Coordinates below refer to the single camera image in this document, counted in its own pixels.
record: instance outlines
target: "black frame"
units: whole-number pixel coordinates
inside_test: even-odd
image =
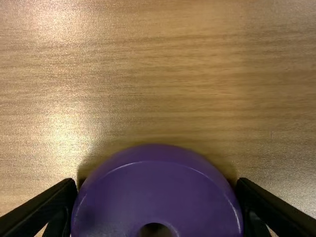
[[[245,237],[316,237],[316,220],[246,178],[236,195],[242,208]],[[43,237],[69,237],[77,188],[65,179],[8,214],[0,217],[1,237],[33,237],[47,223]]]

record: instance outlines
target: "hole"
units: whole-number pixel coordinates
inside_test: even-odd
[[[149,223],[140,229],[137,237],[173,237],[173,235],[167,226],[160,223]]]

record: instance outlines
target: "purple plastic disc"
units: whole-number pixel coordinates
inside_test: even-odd
[[[242,215],[225,177],[202,156],[149,144],[115,154],[79,191],[72,237],[138,237],[148,223],[174,237],[242,237]]]

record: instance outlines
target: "wooden table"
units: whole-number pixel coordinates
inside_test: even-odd
[[[0,214],[111,154],[203,154],[316,217],[316,2],[2,0]]]

